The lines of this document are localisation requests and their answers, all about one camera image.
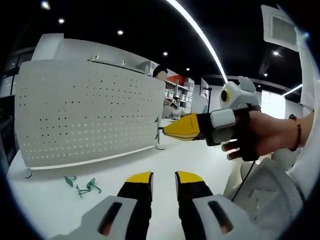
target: table surface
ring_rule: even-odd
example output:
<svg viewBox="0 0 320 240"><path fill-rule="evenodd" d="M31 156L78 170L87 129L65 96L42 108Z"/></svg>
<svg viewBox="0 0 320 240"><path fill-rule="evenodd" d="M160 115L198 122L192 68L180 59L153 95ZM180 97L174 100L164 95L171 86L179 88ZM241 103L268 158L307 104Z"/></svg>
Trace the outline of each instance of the table surface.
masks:
<svg viewBox="0 0 320 240"><path fill-rule="evenodd" d="M163 119L161 125L169 123ZM184 239L178 215L175 172L195 173L204 179L213 194L223 194L233 163L227 160L221 146L208 147L205 140L179 141L161 134L160 144L165 150L151 148L100 162L34 170L29 179L25 179L29 170L19 151L7 178L21 210L47 239L76 229L83 214L107 196L116 196L128 177L152 171L152 217L147 239ZM64 176L77 176L75 184L81 189L95 178L102 193L93 190L80 198L75 187L64 181Z"/></svg>

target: bracelet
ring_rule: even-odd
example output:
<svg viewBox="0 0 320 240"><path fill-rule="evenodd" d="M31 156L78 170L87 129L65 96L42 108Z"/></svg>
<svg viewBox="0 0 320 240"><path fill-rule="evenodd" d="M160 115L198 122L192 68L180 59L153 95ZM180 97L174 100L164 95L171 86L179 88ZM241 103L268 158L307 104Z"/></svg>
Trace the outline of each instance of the bracelet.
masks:
<svg viewBox="0 0 320 240"><path fill-rule="evenodd" d="M296 142L295 142L295 145L293 148L289 148L289 150L291 152L294 152L295 150L297 150L297 148L299 147L299 144L301 142L301 124L300 124L300 121L299 119L295 116L292 118L292 120L295 121L297 127L298 127L298 137L296 138Z"/></svg>

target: green clip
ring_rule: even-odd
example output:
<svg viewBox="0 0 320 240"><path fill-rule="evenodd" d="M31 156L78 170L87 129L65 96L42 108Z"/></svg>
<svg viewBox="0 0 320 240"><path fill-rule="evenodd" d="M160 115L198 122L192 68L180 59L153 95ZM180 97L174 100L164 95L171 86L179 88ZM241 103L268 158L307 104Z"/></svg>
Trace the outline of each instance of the green clip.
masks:
<svg viewBox="0 0 320 240"><path fill-rule="evenodd" d="M80 198L82 198L83 194L91 192L91 189L79 189L78 184L75 187L78 190L78 195L80 195Z"/></svg>
<svg viewBox="0 0 320 240"><path fill-rule="evenodd" d="M65 182L66 182L67 184L69 184L71 187L74 186L74 183L73 183L73 182L74 182L75 180L77 180L77 177L76 177L76 176L74 176L73 178L69 178L69 177L67 177L67 176L64 176L63 178L64 178Z"/></svg>
<svg viewBox="0 0 320 240"><path fill-rule="evenodd" d="M100 194L102 190L94 184L95 182L96 182L96 178L94 177L87 183L86 188L91 190L91 187L94 187L99 190L98 193Z"/></svg>

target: ceiling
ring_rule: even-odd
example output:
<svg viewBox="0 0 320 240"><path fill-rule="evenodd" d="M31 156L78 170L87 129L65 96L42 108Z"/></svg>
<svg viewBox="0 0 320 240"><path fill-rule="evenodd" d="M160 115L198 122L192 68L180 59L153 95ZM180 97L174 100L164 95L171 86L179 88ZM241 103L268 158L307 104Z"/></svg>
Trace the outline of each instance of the ceiling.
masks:
<svg viewBox="0 0 320 240"><path fill-rule="evenodd" d="M40 9L29 22L17 49L34 47L44 33L64 33L65 38L86 40L127 50L172 71L204 78L211 85L223 79L210 52L187 21L165 0L49 1L51 10ZM228 76L245 76L289 89L302 83L299 54L263 39L261 5L276 8L274 1L180 0L207 36ZM58 24L64 18L64 24ZM117 30L123 30L122 36ZM273 51L281 56L275 57ZM264 89L286 91L267 84ZM295 102L297 94L287 97Z"/></svg>

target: white pegboard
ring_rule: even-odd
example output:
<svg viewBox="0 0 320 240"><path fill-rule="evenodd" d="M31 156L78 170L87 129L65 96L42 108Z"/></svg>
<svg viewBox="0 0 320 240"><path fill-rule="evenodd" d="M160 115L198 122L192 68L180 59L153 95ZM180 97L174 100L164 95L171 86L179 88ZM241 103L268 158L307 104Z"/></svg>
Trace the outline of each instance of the white pegboard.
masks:
<svg viewBox="0 0 320 240"><path fill-rule="evenodd" d="M83 163L156 145L165 83L86 61L21 65L15 128L27 167Z"/></svg>

